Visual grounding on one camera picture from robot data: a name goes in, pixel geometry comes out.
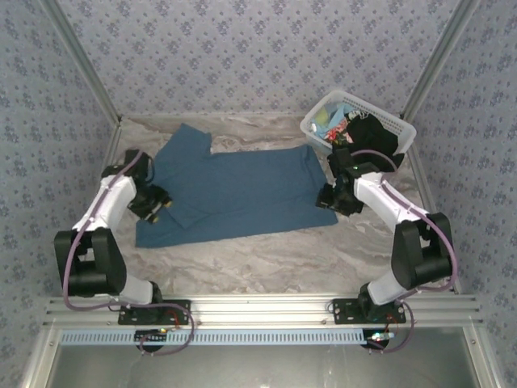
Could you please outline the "blue t-shirt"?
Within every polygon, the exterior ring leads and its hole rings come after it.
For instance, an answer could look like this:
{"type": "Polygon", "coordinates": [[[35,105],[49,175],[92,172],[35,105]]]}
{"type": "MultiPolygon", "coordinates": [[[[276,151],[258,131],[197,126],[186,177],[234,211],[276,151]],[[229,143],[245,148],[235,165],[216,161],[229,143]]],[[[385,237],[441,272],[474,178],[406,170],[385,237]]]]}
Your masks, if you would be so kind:
{"type": "Polygon", "coordinates": [[[213,153],[212,137],[187,124],[157,152],[153,183],[173,203],[158,221],[136,226],[139,248],[172,247],[332,226],[316,206],[326,183],[310,145],[213,153]]]}

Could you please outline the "floral print garment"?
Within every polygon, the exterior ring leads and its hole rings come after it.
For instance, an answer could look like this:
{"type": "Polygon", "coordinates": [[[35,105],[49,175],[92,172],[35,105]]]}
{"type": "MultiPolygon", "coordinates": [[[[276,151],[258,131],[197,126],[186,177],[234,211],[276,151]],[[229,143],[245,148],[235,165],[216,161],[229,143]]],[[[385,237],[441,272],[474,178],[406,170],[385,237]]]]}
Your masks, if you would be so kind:
{"type": "Polygon", "coordinates": [[[354,141],[347,131],[348,121],[343,119],[338,125],[329,129],[324,139],[333,146],[347,146],[354,141]]]}

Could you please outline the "black t-shirt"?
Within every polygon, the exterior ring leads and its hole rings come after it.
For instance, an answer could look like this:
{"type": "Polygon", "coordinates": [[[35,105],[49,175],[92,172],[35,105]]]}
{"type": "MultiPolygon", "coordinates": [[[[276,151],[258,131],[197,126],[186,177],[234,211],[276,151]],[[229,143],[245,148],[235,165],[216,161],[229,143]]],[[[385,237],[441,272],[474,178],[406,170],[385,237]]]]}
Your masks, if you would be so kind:
{"type": "Polygon", "coordinates": [[[348,149],[358,164],[372,163],[382,172],[395,172],[401,165],[404,154],[397,153],[398,137],[385,129],[371,114],[357,116],[346,128],[351,139],[348,149]]]}

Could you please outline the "light blue garment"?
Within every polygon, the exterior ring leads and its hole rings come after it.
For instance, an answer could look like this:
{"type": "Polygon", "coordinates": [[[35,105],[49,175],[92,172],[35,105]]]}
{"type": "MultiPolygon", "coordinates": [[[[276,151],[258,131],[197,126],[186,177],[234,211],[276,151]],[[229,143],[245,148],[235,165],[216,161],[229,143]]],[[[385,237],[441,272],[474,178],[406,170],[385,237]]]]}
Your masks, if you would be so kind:
{"type": "Polygon", "coordinates": [[[338,125],[343,119],[346,119],[347,114],[354,111],[355,108],[348,103],[327,103],[322,108],[320,108],[317,111],[317,113],[323,110],[328,111],[328,113],[330,114],[330,123],[328,127],[321,127],[315,124],[314,117],[311,120],[312,132],[321,139],[324,139],[324,136],[326,135],[329,129],[338,125]]]}

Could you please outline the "white plastic basket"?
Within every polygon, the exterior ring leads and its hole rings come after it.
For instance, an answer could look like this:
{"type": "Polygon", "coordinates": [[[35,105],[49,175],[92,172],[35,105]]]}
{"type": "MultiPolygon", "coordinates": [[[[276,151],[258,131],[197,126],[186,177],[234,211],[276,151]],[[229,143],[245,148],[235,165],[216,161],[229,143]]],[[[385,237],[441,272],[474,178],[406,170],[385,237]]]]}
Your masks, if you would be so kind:
{"type": "Polygon", "coordinates": [[[348,103],[353,108],[358,108],[367,113],[373,114],[382,123],[386,130],[397,136],[397,152],[399,154],[406,153],[413,144],[416,137],[416,129],[412,124],[409,124],[391,113],[388,113],[350,93],[341,90],[334,90],[322,97],[300,122],[300,130],[306,136],[308,143],[316,149],[319,149],[324,154],[328,154],[331,151],[331,144],[321,139],[312,130],[311,120],[317,115],[320,109],[328,103],[348,103]]]}

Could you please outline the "small black circuit board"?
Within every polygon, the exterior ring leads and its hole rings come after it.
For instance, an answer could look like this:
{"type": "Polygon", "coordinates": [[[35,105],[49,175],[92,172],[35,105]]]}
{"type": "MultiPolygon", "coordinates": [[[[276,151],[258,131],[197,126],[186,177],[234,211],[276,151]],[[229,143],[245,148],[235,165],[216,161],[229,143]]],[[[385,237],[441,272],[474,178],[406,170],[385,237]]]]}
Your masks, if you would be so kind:
{"type": "Polygon", "coordinates": [[[377,351],[384,350],[389,345],[389,341],[395,337],[395,334],[390,331],[374,329],[365,329],[363,334],[366,340],[363,347],[377,351]]]}
{"type": "Polygon", "coordinates": [[[165,329],[136,330],[133,336],[134,342],[165,342],[166,339],[165,329]]]}

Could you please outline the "grey sheet metal panel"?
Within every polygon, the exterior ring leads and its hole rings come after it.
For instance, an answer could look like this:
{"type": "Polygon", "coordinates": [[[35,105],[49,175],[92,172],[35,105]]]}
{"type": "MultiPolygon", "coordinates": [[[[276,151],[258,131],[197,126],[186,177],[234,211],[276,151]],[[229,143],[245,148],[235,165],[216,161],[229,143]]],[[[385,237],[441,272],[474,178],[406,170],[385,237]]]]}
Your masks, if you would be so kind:
{"type": "Polygon", "coordinates": [[[171,356],[143,356],[126,330],[40,334],[19,388],[502,388],[471,327],[419,328],[390,354],[354,344],[244,344],[204,330],[171,356]]]}

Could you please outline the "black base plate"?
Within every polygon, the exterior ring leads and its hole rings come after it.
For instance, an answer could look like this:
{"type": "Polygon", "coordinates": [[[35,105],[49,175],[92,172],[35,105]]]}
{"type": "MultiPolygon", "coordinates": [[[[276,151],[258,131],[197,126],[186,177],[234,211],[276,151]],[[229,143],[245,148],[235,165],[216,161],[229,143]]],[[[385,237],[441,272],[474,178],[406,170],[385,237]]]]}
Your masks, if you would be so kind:
{"type": "Polygon", "coordinates": [[[190,319],[185,310],[191,311],[188,299],[165,299],[161,307],[127,308],[121,307],[118,324],[122,326],[186,326],[190,319]]]}
{"type": "Polygon", "coordinates": [[[344,324],[406,323],[405,309],[390,302],[381,306],[358,298],[338,298],[332,301],[334,322],[344,324]]]}

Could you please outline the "aluminium cross rail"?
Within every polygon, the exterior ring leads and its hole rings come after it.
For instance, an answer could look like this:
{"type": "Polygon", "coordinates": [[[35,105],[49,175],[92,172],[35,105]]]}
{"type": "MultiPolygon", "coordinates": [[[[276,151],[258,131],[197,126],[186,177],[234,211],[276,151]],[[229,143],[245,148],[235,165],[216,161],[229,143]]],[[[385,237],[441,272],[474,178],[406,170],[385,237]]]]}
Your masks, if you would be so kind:
{"type": "MultiPolygon", "coordinates": [[[[209,328],[315,328],[334,325],[330,303],[337,295],[223,294],[189,296],[196,325],[209,328]]],[[[406,299],[417,327],[463,327],[484,322],[478,300],[472,295],[420,293],[406,299]]],[[[108,309],[76,312],[59,298],[51,298],[43,324],[61,328],[115,326],[118,314],[108,309]]]]}

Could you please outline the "aluminium corner post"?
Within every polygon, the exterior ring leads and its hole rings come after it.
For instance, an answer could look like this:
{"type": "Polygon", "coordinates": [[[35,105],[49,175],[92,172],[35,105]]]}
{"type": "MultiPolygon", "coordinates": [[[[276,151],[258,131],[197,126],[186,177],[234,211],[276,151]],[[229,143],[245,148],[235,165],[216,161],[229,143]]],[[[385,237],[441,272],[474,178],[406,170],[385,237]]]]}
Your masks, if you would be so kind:
{"type": "Polygon", "coordinates": [[[481,0],[458,0],[454,11],[445,24],[423,71],[416,82],[400,117],[411,122],[425,102],[431,88],[446,64],[452,50],[460,40],[469,20],[479,7],[481,0]]]}
{"type": "Polygon", "coordinates": [[[69,55],[74,60],[74,63],[83,76],[87,86],[97,99],[103,113],[114,125],[118,125],[120,117],[116,111],[115,105],[111,101],[106,88],[95,71],[93,63],[89,59],[86,50],[82,47],[72,24],[66,17],[60,4],[57,0],[38,1],[56,29],[56,32],[65,45],[69,55]]]}

